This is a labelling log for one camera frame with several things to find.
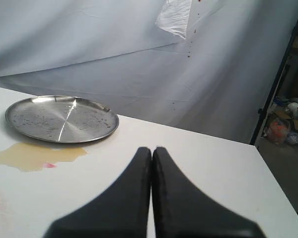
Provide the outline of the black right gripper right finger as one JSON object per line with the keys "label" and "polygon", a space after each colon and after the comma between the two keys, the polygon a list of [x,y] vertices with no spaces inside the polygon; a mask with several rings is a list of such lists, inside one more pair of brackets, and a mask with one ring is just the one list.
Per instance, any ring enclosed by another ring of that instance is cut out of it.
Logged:
{"label": "black right gripper right finger", "polygon": [[152,205],[158,238],[262,238],[253,221],[225,208],[183,174],[164,147],[152,156]]}

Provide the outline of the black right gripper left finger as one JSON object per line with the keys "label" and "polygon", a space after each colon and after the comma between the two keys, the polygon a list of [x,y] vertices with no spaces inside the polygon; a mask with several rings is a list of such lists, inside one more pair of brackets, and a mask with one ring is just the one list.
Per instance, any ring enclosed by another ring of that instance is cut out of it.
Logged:
{"label": "black right gripper left finger", "polygon": [[54,221],[46,238],[145,238],[151,181],[151,151],[137,149],[121,175],[99,196]]}

